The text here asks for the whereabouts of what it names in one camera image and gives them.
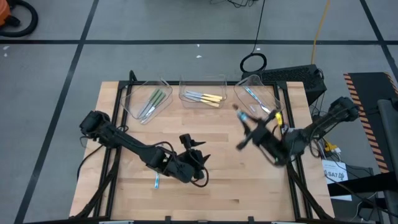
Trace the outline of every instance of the wooden tabletop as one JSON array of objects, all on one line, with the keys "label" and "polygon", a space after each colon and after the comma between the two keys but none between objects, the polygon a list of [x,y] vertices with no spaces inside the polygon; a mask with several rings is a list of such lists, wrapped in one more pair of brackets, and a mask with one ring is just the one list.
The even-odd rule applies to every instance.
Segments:
[{"label": "wooden tabletop", "polygon": [[[117,86],[117,82],[102,83],[95,110],[112,117]],[[305,127],[312,120],[303,84],[290,82],[287,86],[295,126]],[[178,138],[181,134],[189,133],[196,141],[206,141],[197,149],[204,155],[211,154],[205,164],[210,174],[209,184],[198,188],[161,175],[159,188],[155,189],[155,172],[123,148],[111,218],[164,220],[170,215],[173,220],[245,221],[253,216],[256,221],[293,221],[286,169],[273,167],[251,143],[241,152],[235,150],[244,135],[231,106],[239,103],[233,86],[227,87],[228,98],[220,109],[184,108],[178,97],[178,86],[172,88],[173,102],[146,125],[129,116],[127,133],[145,144],[168,141],[178,153],[184,151]],[[273,95],[271,86],[265,88]],[[118,121],[122,111],[119,110]],[[268,128],[272,129],[275,124],[275,121],[269,123]],[[97,147],[96,142],[89,141],[85,156]],[[103,158],[104,149],[81,168],[70,215],[80,212],[98,188]],[[308,149],[302,160],[309,191],[323,209],[334,216],[321,160],[312,157]],[[104,214],[107,197],[106,192],[101,214]],[[299,190],[298,197],[304,216]]]}]

